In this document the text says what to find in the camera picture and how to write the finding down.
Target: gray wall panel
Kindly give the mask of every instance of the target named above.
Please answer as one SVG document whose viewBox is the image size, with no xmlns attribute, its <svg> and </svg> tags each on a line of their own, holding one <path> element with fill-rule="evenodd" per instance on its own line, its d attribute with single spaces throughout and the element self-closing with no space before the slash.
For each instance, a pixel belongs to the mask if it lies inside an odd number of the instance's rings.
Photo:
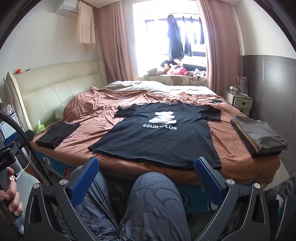
<svg viewBox="0 0 296 241">
<path fill-rule="evenodd" d="M 263 56 L 263 89 L 257 118 L 286 138 L 296 104 L 296 60 Z"/>
<path fill-rule="evenodd" d="M 296 173 L 296 113 L 287 137 L 288 150 L 282 151 L 280 157 L 290 176 Z"/>
<path fill-rule="evenodd" d="M 253 98 L 253 105 L 249 117 L 257 120 L 260 106 L 263 81 L 263 57 L 261 55 L 242 56 L 243 76 L 248 79 L 248 91 Z"/>
</svg>

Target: metal bolt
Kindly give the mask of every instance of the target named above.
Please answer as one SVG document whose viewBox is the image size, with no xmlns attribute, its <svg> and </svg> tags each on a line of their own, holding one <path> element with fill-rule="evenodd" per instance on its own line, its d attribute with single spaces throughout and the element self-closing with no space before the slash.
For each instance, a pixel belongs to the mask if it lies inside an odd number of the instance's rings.
<svg viewBox="0 0 296 241">
<path fill-rule="evenodd" d="M 234 184 L 234 181 L 232 179 L 227 179 L 226 182 L 229 184 L 229 185 L 233 185 Z"/>
<path fill-rule="evenodd" d="M 254 183 L 254 186 L 255 188 L 258 188 L 258 189 L 261 187 L 259 183 Z"/>
<path fill-rule="evenodd" d="M 65 184 L 67 184 L 67 182 L 68 182 L 68 181 L 67 181 L 66 179 L 62 179 L 62 180 L 60 180 L 59 183 L 60 183 L 61 185 L 65 185 Z"/>
<path fill-rule="evenodd" d="M 33 185 L 33 188 L 34 188 L 34 189 L 37 189 L 38 187 L 40 187 L 40 184 L 39 184 L 39 183 L 35 183 L 35 184 Z"/>
</svg>

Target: bed headboard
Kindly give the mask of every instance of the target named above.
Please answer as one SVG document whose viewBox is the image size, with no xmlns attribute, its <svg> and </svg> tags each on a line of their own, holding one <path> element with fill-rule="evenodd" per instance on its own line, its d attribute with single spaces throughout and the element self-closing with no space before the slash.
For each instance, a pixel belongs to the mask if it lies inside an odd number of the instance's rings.
<svg viewBox="0 0 296 241">
<path fill-rule="evenodd" d="M 5 86 L 25 130 L 35 131 L 54 121 L 54 110 L 73 96 L 94 86 L 107 85 L 104 61 L 70 62 L 43 66 L 15 74 L 8 72 Z"/>
</svg>

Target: patterned gray pants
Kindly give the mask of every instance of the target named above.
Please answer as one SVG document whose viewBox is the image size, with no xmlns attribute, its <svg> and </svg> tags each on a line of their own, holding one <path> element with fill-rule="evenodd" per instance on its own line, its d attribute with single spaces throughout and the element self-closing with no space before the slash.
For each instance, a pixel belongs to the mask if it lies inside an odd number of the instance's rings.
<svg viewBox="0 0 296 241">
<path fill-rule="evenodd" d="M 111 208 L 107 182 L 99 172 L 76 210 L 99 241 L 190 241 L 179 191 L 163 174 L 148 172 L 135 182 L 119 226 Z M 64 234 L 74 237 L 60 211 Z"/>
</svg>

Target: hand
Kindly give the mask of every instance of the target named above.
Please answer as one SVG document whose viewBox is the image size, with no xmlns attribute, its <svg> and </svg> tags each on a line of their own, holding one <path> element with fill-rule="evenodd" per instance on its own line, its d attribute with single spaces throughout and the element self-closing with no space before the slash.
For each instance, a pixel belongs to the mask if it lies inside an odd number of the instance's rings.
<svg viewBox="0 0 296 241">
<path fill-rule="evenodd" d="M 10 167 L 8 169 L 8 175 L 12 176 L 14 174 L 14 170 Z M 6 192 L 0 190 L 0 201 L 3 200 L 12 200 L 9 204 L 8 209 L 12 212 L 15 216 L 22 214 L 22 203 L 20 202 L 20 194 L 17 192 L 17 183 L 14 180 L 9 181 L 9 187 Z"/>
</svg>

